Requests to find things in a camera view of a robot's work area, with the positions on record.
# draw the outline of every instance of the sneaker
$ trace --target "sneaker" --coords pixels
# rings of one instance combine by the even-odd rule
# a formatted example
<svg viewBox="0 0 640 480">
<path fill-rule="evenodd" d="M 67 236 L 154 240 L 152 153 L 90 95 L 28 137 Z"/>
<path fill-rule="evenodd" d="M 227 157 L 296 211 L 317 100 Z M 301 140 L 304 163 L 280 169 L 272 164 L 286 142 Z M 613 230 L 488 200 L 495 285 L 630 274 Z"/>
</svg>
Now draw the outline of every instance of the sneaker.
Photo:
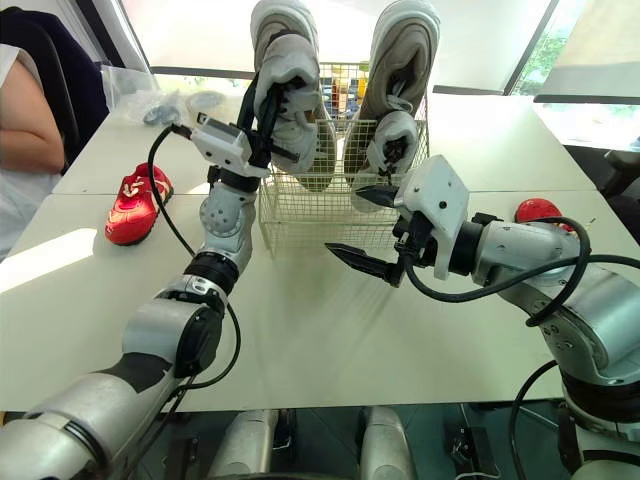
<svg viewBox="0 0 640 480">
<path fill-rule="evenodd" d="M 517 223 L 526 223 L 538 218 L 562 217 L 562 212 L 549 200 L 544 198 L 530 198 L 520 205 L 515 214 Z M 567 232 L 573 232 L 569 225 L 562 225 Z"/>
<path fill-rule="evenodd" d="M 166 204 L 173 195 L 171 182 L 158 167 L 153 167 L 158 192 Z M 122 179 L 113 208 L 107 215 L 104 235 L 116 245 L 135 245 L 149 235 L 158 216 L 146 163 L 136 167 L 133 174 Z"/>
<path fill-rule="evenodd" d="M 380 180 L 386 177 L 387 182 L 391 182 L 392 175 L 409 170 L 418 149 L 418 126 L 407 112 L 394 111 L 378 122 L 373 139 L 359 145 L 366 149 L 367 160 L 351 177 L 351 204 L 362 213 L 373 213 L 380 206 L 358 196 L 356 192 L 371 185 L 372 180 L 380 183 L 375 181 L 375 175 Z"/>
<path fill-rule="evenodd" d="M 298 0 L 261 0 L 251 13 L 251 39 L 254 67 L 260 73 L 254 109 L 260 111 L 274 83 L 288 85 L 272 138 L 300 156 L 295 163 L 277 154 L 271 159 L 306 189 L 321 192 L 331 183 L 336 137 L 320 89 L 313 17 Z"/>
<path fill-rule="evenodd" d="M 380 15 L 373 33 L 367 91 L 357 115 L 358 120 L 375 120 L 379 123 L 377 127 L 373 123 L 355 124 L 347 136 L 344 171 L 352 188 L 358 172 L 386 175 L 392 173 L 389 168 L 395 167 L 394 173 L 401 174 L 411 165 L 413 157 L 409 158 L 408 155 L 412 152 L 407 150 L 407 155 L 396 156 L 386 162 L 387 170 L 378 172 L 368 158 L 368 145 L 374 137 L 393 137 L 384 131 L 385 126 L 394 123 L 383 125 L 382 120 L 386 115 L 400 111 L 411 119 L 415 118 L 425 98 L 439 32 L 440 19 L 433 7 L 424 0 L 398 0 Z M 397 151 L 384 145 L 381 150 Z"/>
</svg>

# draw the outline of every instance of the white wall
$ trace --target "white wall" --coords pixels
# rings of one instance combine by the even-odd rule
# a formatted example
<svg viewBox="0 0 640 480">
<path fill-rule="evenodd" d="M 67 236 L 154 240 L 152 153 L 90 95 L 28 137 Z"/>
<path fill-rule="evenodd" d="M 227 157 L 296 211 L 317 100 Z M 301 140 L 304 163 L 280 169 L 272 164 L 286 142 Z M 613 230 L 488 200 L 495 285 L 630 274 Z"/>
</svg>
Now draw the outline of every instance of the white wall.
<svg viewBox="0 0 640 480">
<path fill-rule="evenodd" d="M 437 84 L 502 90 L 549 0 L 431 0 L 442 19 Z M 123 0 L 152 66 L 253 71 L 249 19 L 256 0 Z M 369 58 L 391 0 L 306 0 L 320 60 Z"/>
<path fill-rule="evenodd" d="M 56 15 L 93 61 L 102 60 L 80 18 L 66 0 L 0 0 L 0 9 L 12 6 Z"/>
</svg>

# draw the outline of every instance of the red shoe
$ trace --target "red shoe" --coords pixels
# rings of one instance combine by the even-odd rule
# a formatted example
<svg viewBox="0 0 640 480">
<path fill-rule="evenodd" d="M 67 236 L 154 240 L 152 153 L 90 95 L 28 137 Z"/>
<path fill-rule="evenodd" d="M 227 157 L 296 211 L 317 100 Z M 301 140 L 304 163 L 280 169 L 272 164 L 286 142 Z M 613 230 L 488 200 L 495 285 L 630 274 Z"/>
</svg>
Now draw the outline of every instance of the red shoe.
<svg viewBox="0 0 640 480">
<path fill-rule="evenodd" d="M 173 195 L 171 182 L 158 167 L 153 167 L 158 192 L 166 204 Z M 146 163 L 136 167 L 132 175 L 122 179 L 120 192 L 107 215 L 104 235 L 116 245 L 134 245 L 149 235 L 158 216 Z"/>
<path fill-rule="evenodd" d="M 518 206 L 518 210 L 516 210 L 516 222 L 518 223 L 530 222 L 537 218 L 561 216 L 562 212 L 558 207 L 544 198 L 530 198 L 529 200 L 525 200 Z M 573 229 L 568 225 L 562 225 L 562 228 L 568 232 L 573 232 Z"/>
</svg>

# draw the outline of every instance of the tree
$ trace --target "tree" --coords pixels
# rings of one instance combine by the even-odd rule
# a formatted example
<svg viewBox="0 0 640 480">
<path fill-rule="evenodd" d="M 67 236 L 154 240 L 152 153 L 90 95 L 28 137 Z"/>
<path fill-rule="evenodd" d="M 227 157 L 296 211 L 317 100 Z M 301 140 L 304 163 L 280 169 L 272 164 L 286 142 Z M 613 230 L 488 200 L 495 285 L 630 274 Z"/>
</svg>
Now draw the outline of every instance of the tree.
<svg viewBox="0 0 640 480">
<path fill-rule="evenodd" d="M 566 43 L 566 38 L 553 34 L 545 34 L 538 40 L 529 61 L 520 74 L 513 95 L 537 94 Z"/>
</svg>

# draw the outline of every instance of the white wire basket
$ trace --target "white wire basket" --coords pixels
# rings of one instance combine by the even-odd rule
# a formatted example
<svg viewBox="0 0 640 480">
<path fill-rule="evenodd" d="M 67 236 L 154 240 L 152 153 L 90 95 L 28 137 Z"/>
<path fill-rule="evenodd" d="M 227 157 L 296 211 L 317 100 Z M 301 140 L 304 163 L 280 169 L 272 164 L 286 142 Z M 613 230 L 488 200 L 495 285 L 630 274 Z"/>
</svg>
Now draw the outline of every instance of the white wire basket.
<svg viewBox="0 0 640 480">
<path fill-rule="evenodd" d="M 389 182 L 399 185 L 404 176 L 360 173 L 355 178 L 376 127 L 375 121 L 352 119 L 364 97 L 366 64 L 322 64 L 321 76 L 325 107 L 331 118 L 316 121 L 318 150 L 331 150 L 333 128 L 335 151 L 317 154 L 312 170 L 304 175 L 294 177 L 272 165 L 271 176 L 262 180 L 258 221 L 273 256 L 290 249 L 323 247 L 326 242 L 367 249 L 389 248 L 395 242 L 391 232 L 398 219 L 397 211 L 370 208 L 365 210 L 372 211 L 362 212 L 353 204 L 358 201 L 354 200 L 354 190 L 359 186 Z M 418 147 L 413 166 L 429 156 L 426 119 L 423 101 L 416 115 Z"/>
</svg>

